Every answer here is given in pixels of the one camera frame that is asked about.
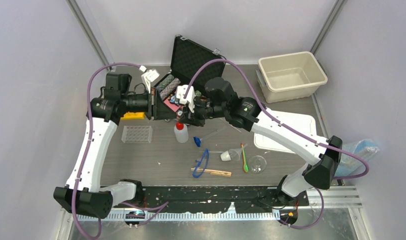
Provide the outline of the clear plastic well plate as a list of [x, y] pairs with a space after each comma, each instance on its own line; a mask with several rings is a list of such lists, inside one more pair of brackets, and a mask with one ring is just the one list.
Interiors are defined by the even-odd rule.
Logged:
[[126, 144], [151, 143], [152, 126], [124, 126], [121, 141]]

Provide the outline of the yellow test tube rack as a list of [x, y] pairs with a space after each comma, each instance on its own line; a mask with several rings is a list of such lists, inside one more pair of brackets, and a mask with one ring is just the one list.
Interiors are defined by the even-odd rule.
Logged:
[[143, 120], [145, 118], [144, 112], [127, 112], [121, 117], [121, 120]]

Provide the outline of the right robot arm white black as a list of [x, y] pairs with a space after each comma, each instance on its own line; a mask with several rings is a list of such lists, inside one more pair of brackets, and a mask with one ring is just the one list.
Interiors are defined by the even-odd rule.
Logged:
[[310, 188], [330, 188], [343, 153], [341, 138], [308, 136], [297, 131], [256, 97], [238, 96], [230, 82], [221, 77], [205, 84], [203, 96], [196, 96], [190, 84], [178, 87], [176, 96], [186, 107], [181, 123], [202, 127], [206, 120], [224, 118], [236, 128], [276, 141], [305, 160], [303, 167], [281, 179], [276, 198], [282, 205], [290, 205]]

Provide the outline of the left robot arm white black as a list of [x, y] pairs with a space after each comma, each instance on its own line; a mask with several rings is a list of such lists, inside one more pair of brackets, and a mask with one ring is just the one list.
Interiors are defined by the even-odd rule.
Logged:
[[84, 140], [75, 167], [63, 187], [56, 187], [54, 199], [71, 214], [104, 219], [112, 207], [123, 202], [139, 207], [145, 199], [142, 183], [122, 179], [101, 186], [101, 173], [111, 139], [126, 113], [144, 113], [148, 119], [165, 120], [174, 113], [164, 105], [151, 86], [159, 73], [155, 69], [141, 75], [142, 93], [130, 90], [132, 76], [107, 73], [99, 97], [90, 101]]

